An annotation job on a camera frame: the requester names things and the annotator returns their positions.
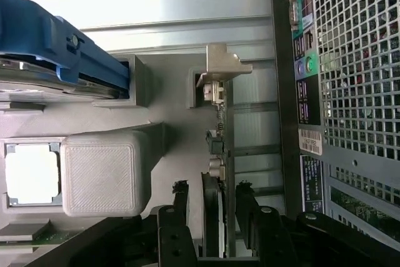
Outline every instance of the connector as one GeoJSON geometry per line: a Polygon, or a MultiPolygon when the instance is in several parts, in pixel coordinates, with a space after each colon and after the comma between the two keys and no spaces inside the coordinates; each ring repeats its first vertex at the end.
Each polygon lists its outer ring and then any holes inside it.
{"type": "Polygon", "coordinates": [[[224,102],[224,83],[213,81],[211,84],[203,86],[204,100],[212,101],[212,104],[217,105],[224,102]]]}
{"type": "Polygon", "coordinates": [[[308,120],[308,104],[304,103],[304,119],[308,120]]]}
{"type": "Polygon", "coordinates": [[[303,81],[302,83],[303,83],[302,84],[303,95],[304,95],[304,98],[307,98],[307,83],[306,83],[306,81],[303,81]]]}
{"type": "Polygon", "coordinates": [[[301,82],[297,82],[297,95],[298,95],[298,99],[302,99],[303,98],[303,86],[301,84],[301,82]]]}
{"type": "Polygon", "coordinates": [[[304,53],[305,53],[305,50],[304,50],[304,36],[301,36],[299,40],[300,40],[300,56],[303,56],[304,53]]]}
{"type": "Polygon", "coordinates": [[[304,36],[306,37],[306,50],[313,48],[314,35],[312,32],[308,31],[304,34],[304,36]]]}
{"type": "Polygon", "coordinates": [[[304,106],[303,103],[299,103],[299,115],[300,115],[300,121],[304,120],[304,106]]]}
{"type": "Polygon", "coordinates": [[[297,58],[299,56],[299,41],[294,40],[293,46],[294,46],[294,49],[293,49],[294,57],[297,58]]]}

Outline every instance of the metal bracket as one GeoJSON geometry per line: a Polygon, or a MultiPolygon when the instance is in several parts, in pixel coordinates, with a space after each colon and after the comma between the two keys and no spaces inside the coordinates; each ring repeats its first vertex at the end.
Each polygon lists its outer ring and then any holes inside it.
{"type": "Polygon", "coordinates": [[[200,76],[197,87],[213,81],[229,81],[240,74],[253,71],[252,64],[243,64],[234,53],[227,52],[226,44],[207,45],[207,72],[200,76]]]}
{"type": "Polygon", "coordinates": [[[260,207],[250,183],[236,187],[236,218],[246,248],[260,257],[261,266],[299,266],[279,212],[268,206],[260,207]]]}
{"type": "Polygon", "coordinates": [[[302,213],[297,217],[297,224],[311,234],[318,253],[327,252],[326,248],[343,254],[351,250],[346,259],[360,266],[398,265],[399,253],[396,250],[324,214],[302,213]]]}
{"type": "Polygon", "coordinates": [[[182,222],[180,212],[174,206],[163,206],[157,216],[159,267],[196,266],[190,229],[182,222]]]}
{"type": "Polygon", "coordinates": [[[188,224],[189,216],[189,185],[187,181],[177,181],[172,187],[175,194],[174,207],[183,213],[185,224],[188,224]]]}
{"type": "Polygon", "coordinates": [[[129,99],[106,99],[93,101],[92,105],[99,108],[146,108],[151,102],[152,75],[150,69],[135,55],[129,56],[129,99]]]}

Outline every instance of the metal chassis wall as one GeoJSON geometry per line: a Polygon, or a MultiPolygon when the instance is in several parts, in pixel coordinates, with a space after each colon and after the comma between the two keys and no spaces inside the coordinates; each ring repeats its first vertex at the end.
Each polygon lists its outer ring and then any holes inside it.
{"type": "Polygon", "coordinates": [[[272,0],[286,216],[295,219],[302,211],[302,204],[296,85],[293,70],[294,60],[290,55],[293,53],[293,44],[288,4],[289,0],[272,0]]]}

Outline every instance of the ventilation grille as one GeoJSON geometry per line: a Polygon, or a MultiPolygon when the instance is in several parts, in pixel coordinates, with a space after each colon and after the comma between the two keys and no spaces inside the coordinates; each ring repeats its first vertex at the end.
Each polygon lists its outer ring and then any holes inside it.
{"type": "Polygon", "coordinates": [[[338,221],[340,221],[344,225],[350,226],[351,228],[358,230],[362,234],[366,234],[361,228],[356,226],[354,223],[351,223],[350,221],[348,221],[345,217],[342,217],[341,215],[338,215],[338,221]]]}
{"type": "Polygon", "coordinates": [[[333,168],[331,166],[331,176],[361,191],[400,206],[400,190],[398,189],[339,167],[333,168]]]}
{"type": "Polygon", "coordinates": [[[324,142],[400,159],[399,0],[316,0],[324,142]]]}
{"type": "Polygon", "coordinates": [[[400,242],[400,221],[333,187],[331,187],[331,201],[400,242]]]}

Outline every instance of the screw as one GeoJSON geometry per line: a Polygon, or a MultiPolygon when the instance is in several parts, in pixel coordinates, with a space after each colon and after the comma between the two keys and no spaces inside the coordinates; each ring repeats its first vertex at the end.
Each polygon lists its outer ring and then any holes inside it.
{"type": "Polygon", "coordinates": [[[261,211],[262,211],[263,213],[271,213],[271,212],[272,212],[271,208],[267,208],[267,207],[261,208],[261,211]]]}
{"type": "Polygon", "coordinates": [[[74,44],[75,47],[78,46],[78,44],[79,44],[78,37],[73,34],[71,37],[71,42],[74,44]]]}
{"type": "Polygon", "coordinates": [[[311,213],[307,213],[307,214],[306,214],[306,219],[309,219],[309,220],[316,220],[316,219],[317,219],[317,216],[315,216],[314,214],[311,214],[311,213]]]}

